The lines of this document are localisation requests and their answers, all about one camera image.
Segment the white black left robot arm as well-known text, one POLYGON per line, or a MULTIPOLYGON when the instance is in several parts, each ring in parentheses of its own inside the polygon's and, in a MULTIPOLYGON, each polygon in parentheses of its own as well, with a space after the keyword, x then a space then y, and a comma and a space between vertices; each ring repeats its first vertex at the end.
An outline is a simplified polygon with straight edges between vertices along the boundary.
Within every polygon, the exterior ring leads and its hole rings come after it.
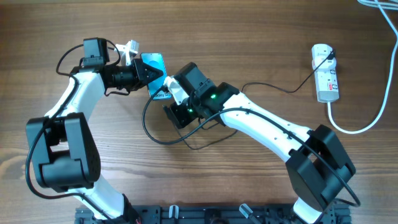
POLYGON ((29 151, 25 180, 29 190, 47 200, 75 197, 100 223, 140 223, 139 213, 124 194, 101 175, 98 149, 88 120, 103 96, 128 96, 163 71, 137 58, 139 44, 104 38, 84 39, 84 56, 66 73, 67 89, 43 117, 26 124, 29 151))

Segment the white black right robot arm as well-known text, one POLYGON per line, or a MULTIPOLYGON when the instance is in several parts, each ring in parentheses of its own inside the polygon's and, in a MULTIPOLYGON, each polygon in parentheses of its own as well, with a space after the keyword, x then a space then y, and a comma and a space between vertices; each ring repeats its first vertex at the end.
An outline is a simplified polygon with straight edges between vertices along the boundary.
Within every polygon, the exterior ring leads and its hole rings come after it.
POLYGON ((197 118, 216 120, 247 134, 284 163, 298 199, 293 213, 315 223, 336 196, 348 189, 356 169, 334 131, 324 125, 310 129, 286 121, 253 103, 238 88, 215 85, 193 62, 166 77, 165 89, 174 103, 165 108, 179 129, 197 118))

